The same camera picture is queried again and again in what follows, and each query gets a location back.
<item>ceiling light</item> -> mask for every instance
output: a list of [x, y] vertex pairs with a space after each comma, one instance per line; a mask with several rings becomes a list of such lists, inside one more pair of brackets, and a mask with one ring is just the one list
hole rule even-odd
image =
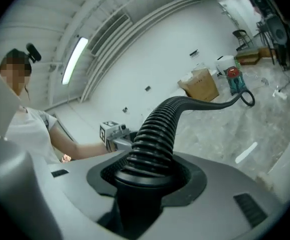
[[71, 54], [71, 57], [70, 57], [69, 62], [67, 64], [64, 78], [62, 81], [63, 85], [67, 85], [69, 83], [71, 75], [73, 74], [73, 71], [75, 69], [76, 63], [77, 63], [81, 53], [83, 52], [84, 48], [86, 47], [87, 43], [88, 43], [88, 39], [86, 39], [84, 37], [81, 37], [79, 39], [79, 41], [74, 49], [74, 52]]

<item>dark hair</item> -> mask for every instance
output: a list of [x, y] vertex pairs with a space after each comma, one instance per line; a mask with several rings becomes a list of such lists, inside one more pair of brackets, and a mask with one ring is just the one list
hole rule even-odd
[[[24, 64], [25, 76], [30, 77], [31, 75], [32, 68], [29, 61], [29, 56], [25, 54], [23, 51], [12, 49], [10, 52], [8, 52], [0, 63], [0, 72], [1, 72], [1, 67], [6, 64]], [[26, 86], [25, 86], [25, 91], [27, 92], [28, 98], [30, 99], [29, 92]]]

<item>concrete floor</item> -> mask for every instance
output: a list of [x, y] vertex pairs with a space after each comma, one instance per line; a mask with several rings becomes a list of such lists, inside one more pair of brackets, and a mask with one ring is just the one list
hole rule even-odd
[[[223, 110], [183, 113], [174, 150], [231, 165], [263, 183], [290, 142], [290, 85], [282, 90], [286, 100], [272, 96], [277, 86], [287, 83], [287, 77], [270, 59], [261, 59], [256, 65], [243, 66], [241, 70], [247, 88], [255, 96], [255, 106], [248, 107], [239, 100]], [[225, 77], [219, 77], [216, 85], [219, 96], [212, 102], [232, 99]], [[248, 94], [245, 99], [251, 100]], [[236, 163], [236, 157], [254, 142], [256, 148]]]

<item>woman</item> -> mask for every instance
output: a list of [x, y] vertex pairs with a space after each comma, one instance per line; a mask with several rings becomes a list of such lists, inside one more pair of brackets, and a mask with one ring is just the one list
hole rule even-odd
[[[13, 49], [2, 60], [0, 74], [17, 96], [27, 84], [31, 75], [29, 57]], [[53, 147], [79, 160], [108, 153], [102, 143], [78, 145], [62, 134], [55, 126], [57, 119], [44, 111], [19, 107], [9, 125], [6, 138], [24, 147], [34, 156], [43, 156], [48, 164], [60, 163]]]

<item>ceiling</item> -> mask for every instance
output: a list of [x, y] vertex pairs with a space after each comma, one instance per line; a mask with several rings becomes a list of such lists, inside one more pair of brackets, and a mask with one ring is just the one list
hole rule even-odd
[[[30, 106], [46, 110], [88, 99], [119, 56], [149, 27], [176, 10], [204, 0], [15, 0], [0, 22], [0, 61], [33, 43], [42, 60], [33, 65]], [[69, 85], [63, 72], [79, 39], [89, 43]]]

